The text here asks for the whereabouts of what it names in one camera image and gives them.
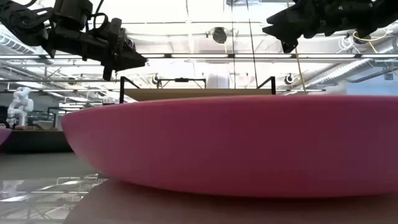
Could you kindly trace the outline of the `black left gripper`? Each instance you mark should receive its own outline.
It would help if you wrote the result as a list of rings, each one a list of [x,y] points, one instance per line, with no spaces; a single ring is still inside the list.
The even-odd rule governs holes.
[[[46,51],[51,56],[62,51],[72,55],[79,55],[83,59],[99,61],[104,67],[103,78],[109,80],[113,71],[119,72],[132,68],[144,67],[147,59],[137,52],[135,42],[127,35],[126,30],[120,30],[121,20],[114,18],[101,33],[104,38],[96,34],[80,32],[62,26],[49,29],[46,41]],[[129,53],[134,57],[121,60],[121,54]]]

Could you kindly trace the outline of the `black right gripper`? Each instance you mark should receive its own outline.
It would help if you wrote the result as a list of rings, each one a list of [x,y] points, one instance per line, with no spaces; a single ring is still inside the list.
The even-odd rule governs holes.
[[[268,26],[263,33],[280,40],[283,53],[291,53],[298,46],[298,38],[311,39],[317,34],[330,36],[335,32],[353,29],[357,37],[369,37],[376,30],[370,20],[376,3],[368,0],[299,1],[299,7],[289,7],[266,19],[268,24],[301,24],[301,26]]]

